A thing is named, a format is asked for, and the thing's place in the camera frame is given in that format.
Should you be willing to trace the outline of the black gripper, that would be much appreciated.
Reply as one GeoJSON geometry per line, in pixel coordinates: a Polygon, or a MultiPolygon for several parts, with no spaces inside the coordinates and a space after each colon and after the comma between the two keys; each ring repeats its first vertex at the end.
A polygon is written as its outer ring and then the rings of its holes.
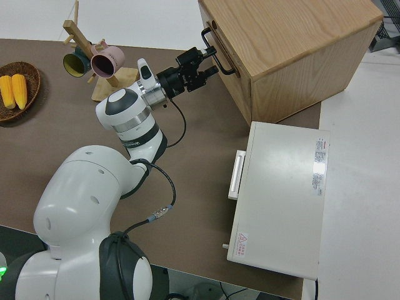
{"type": "Polygon", "coordinates": [[[183,52],[176,58],[178,63],[176,91],[183,93],[184,89],[188,92],[194,91],[206,85],[206,80],[217,74],[219,69],[213,65],[203,71],[198,72],[198,67],[204,58],[209,58],[217,53],[214,46],[198,50],[196,47],[183,52]]]}

